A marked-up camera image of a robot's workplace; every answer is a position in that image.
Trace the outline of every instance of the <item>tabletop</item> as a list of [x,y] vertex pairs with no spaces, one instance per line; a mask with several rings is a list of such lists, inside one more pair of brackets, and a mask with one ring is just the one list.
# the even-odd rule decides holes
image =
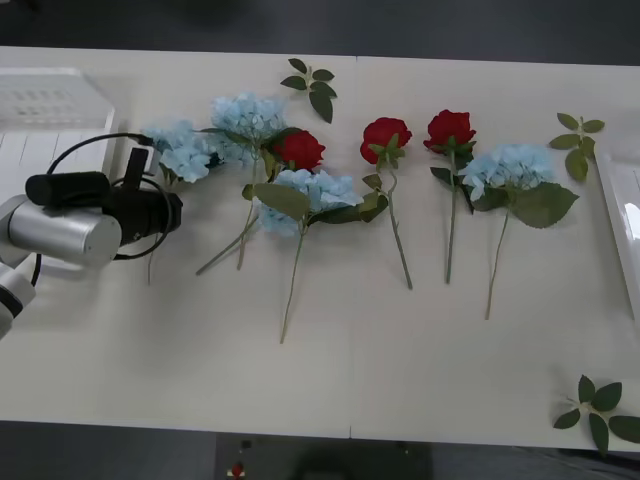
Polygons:
[[[279,345],[294,240],[258,232],[242,271],[227,259],[194,276],[246,215],[238,192],[248,172],[225,166],[181,193],[183,226],[154,259],[151,286],[143,261],[72,278],[44,272],[36,301],[0,345],[0,418],[591,448],[584,432],[551,427],[581,374],[598,385],[622,381],[621,408],[633,413],[637,329],[595,168],[577,185],[554,153],[559,183],[580,199],[551,229],[510,225],[485,321],[504,212],[472,216],[460,206],[445,285],[449,196],[429,173],[439,160],[421,143],[444,108],[471,113],[477,151],[545,144],[562,133],[558,111],[605,120],[601,145],[626,141],[640,127],[640,69],[305,56],[336,75],[326,125],[279,86],[287,58],[0,48],[0,66],[85,71],[116,105],[121,129],[185,117],[206,126],[219,95],[290,96],[289,123],[327,146],[330,173],[356,179],[372,173],[358,153],[364,127],[404,119],[414,139],[396,209],[414,290],[386,216],[314,229]],[[618,440],[611,448],[637,449]]]

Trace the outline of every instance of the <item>white container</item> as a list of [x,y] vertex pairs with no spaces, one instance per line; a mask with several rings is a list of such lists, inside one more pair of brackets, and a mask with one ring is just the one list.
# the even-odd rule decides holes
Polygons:
[[598,148],[596,163],[636,324],[640,323],[640,144]]
[[[24,193],[31,175],[45,173],[69,147],[110,133],[115,108],[72,68],[0,68],[0,203]],[[109,174],[109,142],[82,147],[58,172]]]

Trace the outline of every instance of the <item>floor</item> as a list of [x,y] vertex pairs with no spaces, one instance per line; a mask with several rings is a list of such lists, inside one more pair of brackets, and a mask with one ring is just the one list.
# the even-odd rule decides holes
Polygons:
[[[637,0],[0,0],[0,45],[640,65],[639,13]],[[0,422],[10,480],[221,480],[238,459],[262,480],[640,478],[630,458]]]

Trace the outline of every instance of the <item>blue hydrangea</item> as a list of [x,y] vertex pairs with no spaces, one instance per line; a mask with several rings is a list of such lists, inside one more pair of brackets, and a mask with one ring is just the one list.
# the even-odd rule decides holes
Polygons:
[[549,151],[537,145],[498,145],[458,173],[464,176],[463,184],[473,187],[472,201],[482,197],[485,185],[528,190],[553,180]]
[[[319,213],[362,203],[363,198],[353,191],[351,177],[332,177],[324,170],[313,174],[308,170],[285,170],[274,181],[304,193],[311,202],[311,212]],[[260,221],[265,230],[290,237],[298,232],[296,221],[278,210],[262,205]]]
[[154,148],[162,154],[160,163],[185,182],[193,183],[206,177],[210,168],[219,162],[209,136],[196,132],[187,120],[169,129],[148,128],[142,133],[153,139]]
[[[286,128],[284,102],[277,98],[258,98],[253,93],[218,97],[212,103],[211,123],[259,145]],[[223,134],[210,137],[222,160],[247,163],[257,158],[257,152],[250,146],[238,145]]]

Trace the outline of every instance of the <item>flower stem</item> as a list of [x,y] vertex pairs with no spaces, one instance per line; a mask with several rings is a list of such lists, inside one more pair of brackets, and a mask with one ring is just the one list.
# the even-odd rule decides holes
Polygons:
[[[256,176],[257,176],[257,172],[258,172],[258,159],[255,158],[253,159],[253,172],[251,173],[251,188],[254,188],[256,186]],[[242,268],[242,261],[244,260],[244,246],[247,243],[245,241],[245,234],[247,232],[247,226],[249,225],[249,222],[251,221],[251,214],[253,213],[253,200],[251,200],[251,207],[249,208],[249,215],[247,215],[247,221],[244,224],[244,230],[242,230],[242,234],[240,236],[240,255],[238,256],[238,270],[240,270]]]
[[296,270],[298,269],[298,260],[300,259],[300,251],[302,250],[302,241],[307,234],[306,227],[300,231],[300,240],[298,241],[298,250],[296,251],[296,260],[293,264],[293,275],[291,275],[291,289],[289,290],[289,301],[287,302],[287,310],[284,313],[284,323],[282,324],[282,335],[280,336],[280,345],[284,343],[284,337],[287,335],[289,327],[289,307],[291,306],[291,298],[293,297],[293,286],[296,281]]
[[409,267],[407,267],[407,260],[404,258],[404,250],[402,249],[402,242],[400,241],[400,235],[398,234],[398,222],[396,222],[396,217],[393,214],[393,191],[398,185],[398,178],[396,174],[393,173],[393,170],[389,169],[389,173],[393,177],[393,186],[387,192],[387,196],[389,197],[389,214],[391,215],[391,226],[393,227],[393,234],[396,237],[396,244],[398,245],[398,251],[400,252],[400,259],[402,260],[402,268],[404,268],[404,276],[407,279],[407,286],[409,290],[413,290],[413,283],[411,282],[411,275],[409,275]]
[[453,260],[453,233],[456,226],[456,198],[458,197],[458,191],[455,184],[454,176],[457,174],[456,172],[456,154],[455,152],[451,152],[451,226],[449,227],[449,251],[448,251],[448,259],[447,259],[447,277],[445,282],[448,284],[451,283],[451,262]]
[[240,255],[238,256],[238,270],[242,268],[242,261],[244,260],[244,246],[247,243],[245,240],[245,234],[247,231],[247,227],[249,226],[249,222],[251,221],[251,215],[253,214],[253,201],[251,201],[251,207],[249,208],[249,215],[247,215],[247,222],[244,224],[244,230],[242,230],[242,234],[240,236]]
[[498,257],[500,256],[500,247],[502,246],[502,240],[504,239],[504,232],[507,229],[507,222],[509,221],[509,210],[504,217],[504,225],[502,225],[502,233],[500,234],[500,241],[498,242],[498,249],[496,250],[496,261],[493,266],[493,275],[491,276],[491,283],[489,284],[489,299],[487,301],[487,311],[484,314],[484,319],[489,320],[491,316],[491,298],[493,295],[493,283],[496,280],[496,273],[498,272]]
[[249,230],[251,230],[251,227],[253,227],[253,224],[256,223],[258,221],[258,217],[255,216],[253,217],[253,220],[251,220],[247,226],[245,227],[245,229],[242,231],[242,233],[240,235],[238,235],[238,237],[231,242],[229,245],[227,245],[224,250],[222,250],[220,253],[218,253],[215,257],[213,257],[211,260],[209,260],[207,263],[205,263],[202,267],[200,267],[200,269],[196,272],[197,276],[202,275],[211,265],[213,265],[220,257],[222,257],[225,253],[227,253],[229,250],[231,250],[236,243],[238,243],[239,241],[242,240],[242,238],[244,238],[244,236],[249,232]]

